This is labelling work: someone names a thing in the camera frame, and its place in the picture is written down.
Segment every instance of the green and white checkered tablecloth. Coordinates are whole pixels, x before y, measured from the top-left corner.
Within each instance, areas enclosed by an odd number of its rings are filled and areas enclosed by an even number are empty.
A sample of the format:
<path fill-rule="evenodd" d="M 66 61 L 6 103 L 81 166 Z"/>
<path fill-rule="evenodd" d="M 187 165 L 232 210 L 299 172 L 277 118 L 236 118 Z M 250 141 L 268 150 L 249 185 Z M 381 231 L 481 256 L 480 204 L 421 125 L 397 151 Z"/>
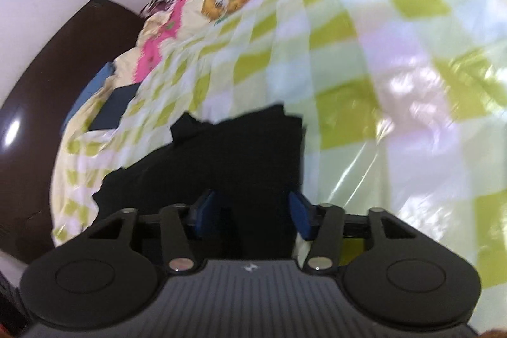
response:
<path fill-rule="evenodd" d="M 305 195 L 382 206 L 462 255 L 484 288 L 472 324 L 507 326 L 507 0 L 251 0 L 162 55 L 117 130 L 67 146 L 55 239 L 184 111 L 218 122 L 282 101 L 307 128 Z"/>

